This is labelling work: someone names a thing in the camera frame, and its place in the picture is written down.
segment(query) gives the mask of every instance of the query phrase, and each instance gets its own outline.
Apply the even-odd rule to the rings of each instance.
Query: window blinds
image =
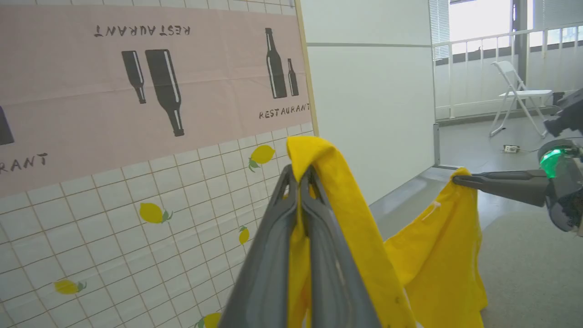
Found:
[[[583,22],[582,0],[533,0],[535,29]]]
[[[449,41],[449,0],[429,0],[429,18],[431,22],[431,43]],[[447,46],[434,49],[433,60],[448,56]]]

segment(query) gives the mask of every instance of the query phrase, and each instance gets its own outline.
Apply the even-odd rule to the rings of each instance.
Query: lemon print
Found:
[[[59,280],[54,282],[53,284],[55,285],[55,290],[57,291],[57,293],[63,295],[77,294],[78,292],[85,289],[85,287],[87,287],[87,283],[85,285],[83,285],[81,282],[75,284],[74,282],[68,279]]]
[[[203,317],[196,323],[196,328],[217,328],[219,325],[220,313],[211,313]]]
[[[164,211],[164,214],[162,214],[162,210],[156,204],[152,203],[140,204],[140,216],[146,222],[163,223],[168,221],[169,219],[172,219],[173,214],[174,212],[168,214],[168,211],[166,210]]]
[[[268,145],[261,145],[257,147],[253,153],[251,153],[251,157],[249,157],[249,170],[255,172],[253,171],[253,168],[258,168],[259,164],[265,164],[269,162],[274,153],[275,149]]]
[[[239,242],[241,243],[241,245],[243,245],[249,240],[249,230],[247,230],[246,226],[242,226],[241,229],[239,229],[239,231],[241,232],[239,233]]]

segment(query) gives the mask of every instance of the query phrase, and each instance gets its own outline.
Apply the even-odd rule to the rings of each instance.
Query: power outlet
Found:
[[[514,146],[514,145],[504,145],[504,148],[502,150],[502,152],[505,152],[505,153],[517,153],[519,151],[520,151],[520,147]]]

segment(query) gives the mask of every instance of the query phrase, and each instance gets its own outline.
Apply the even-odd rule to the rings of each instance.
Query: white partition wall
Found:
[[[434,164],[427,0],[301,0],[319,136],[369,204]]]

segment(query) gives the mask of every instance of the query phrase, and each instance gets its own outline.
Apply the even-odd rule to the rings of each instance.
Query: white grid pattern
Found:
[[[288,135],[313,135],[312,125],[0,199],[0,326],[190,328],[221,311],[279,173],[290,162]],[[227,172],[224,159],[249,158],[264,144],[276,152],[255,173],[246,163]],[[209,174],[205,167],[216,167],[205,162],[220,163],[222,174]],[[176,185],[167,183],[173,176]],[[168,223],[145,222],[140,203],[155,203],[174,216]],[[243,225],[250,238],[240,245]],[[87,287],[61,295],[53,282],[64,278]]]

